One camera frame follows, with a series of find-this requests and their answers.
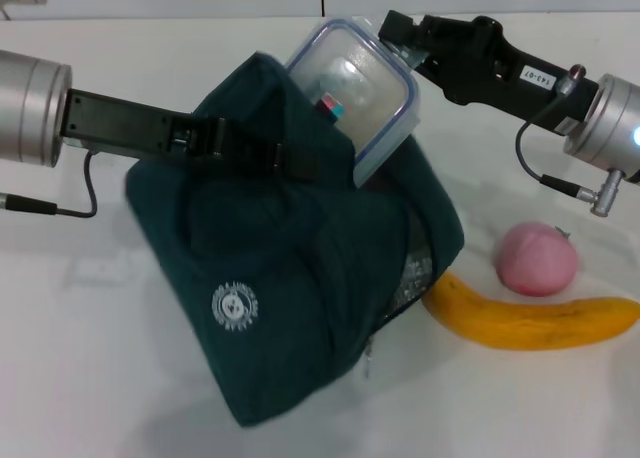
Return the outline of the dark teal insulated lunch bag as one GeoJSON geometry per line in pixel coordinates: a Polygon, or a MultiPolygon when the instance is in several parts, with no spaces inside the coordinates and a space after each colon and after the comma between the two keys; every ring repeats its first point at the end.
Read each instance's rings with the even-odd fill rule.
{"type": "Polygon", "coordinates": [[[370,187],[352,142],[273,57],[256,53],[195,109],[314,153],[313,182],[141,161],[126,198],[243,427],[358,362],[464,244],[454,205],[407,138],[370,187]]]}

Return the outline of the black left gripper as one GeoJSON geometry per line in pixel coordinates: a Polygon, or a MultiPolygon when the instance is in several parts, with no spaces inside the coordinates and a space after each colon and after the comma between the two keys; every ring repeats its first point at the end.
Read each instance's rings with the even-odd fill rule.
{"type": "Polygon", "coordinates": [[[146,160],[181,160],[198,171],[313,182],[316,155],[225,118],[189,114],[72,89],[60,129],[68,143],[146,160]]]}

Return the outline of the clear lunch box blue seal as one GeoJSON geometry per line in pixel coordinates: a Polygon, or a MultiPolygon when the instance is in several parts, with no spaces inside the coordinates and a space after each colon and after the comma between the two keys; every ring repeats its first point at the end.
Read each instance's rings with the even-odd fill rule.
{"type": "Polygon", "coordinates": [[[403,60],[365,21],[333,18],[316,27],[285,64],[312,104],[324,105],[355,149],[363,185],[413,133],[420,91],[403,60]]]}

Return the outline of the yellow toy banana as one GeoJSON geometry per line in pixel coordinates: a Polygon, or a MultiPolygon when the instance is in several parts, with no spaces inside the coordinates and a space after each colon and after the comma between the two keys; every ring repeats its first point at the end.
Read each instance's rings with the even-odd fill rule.
{"type": "Polygon", "coordinates": [[[489,299],[447,272],[422,298],[431,316],[452,333],[510,351],[581,347],[615,338],[640,321],[640,303],[597,297],[530,305],[489,299]]]}

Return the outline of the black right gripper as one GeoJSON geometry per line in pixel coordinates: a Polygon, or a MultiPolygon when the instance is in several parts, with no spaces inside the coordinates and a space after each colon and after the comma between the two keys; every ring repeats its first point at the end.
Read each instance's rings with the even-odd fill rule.
{"type": "Polygon", "coordinates": [[[569,133],[582,124],[599,91],[584,72],[569,70],[518,50],[504,37],[496,20],[478,16],[486,44],[481,54],[487,68],[474,90],[476,54],[461,47],[475,27],[471,22],[425,15],[420,23],[390,10],[378,37],[397,47],[427,52],[415,71],[440,88],[454,104],[489,105],[553,133],[569,133]]]}

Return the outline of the pink toy peach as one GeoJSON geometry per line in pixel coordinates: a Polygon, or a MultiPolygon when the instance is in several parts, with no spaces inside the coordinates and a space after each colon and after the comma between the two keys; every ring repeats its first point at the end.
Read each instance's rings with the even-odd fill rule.
{"type": "Polygon", "coordinates": [[[509,290],[531,297],[561,292],[575,279],[578,253],[569,235],[540,222],[510,228],[496,246],[496,274],[509,290]]]}

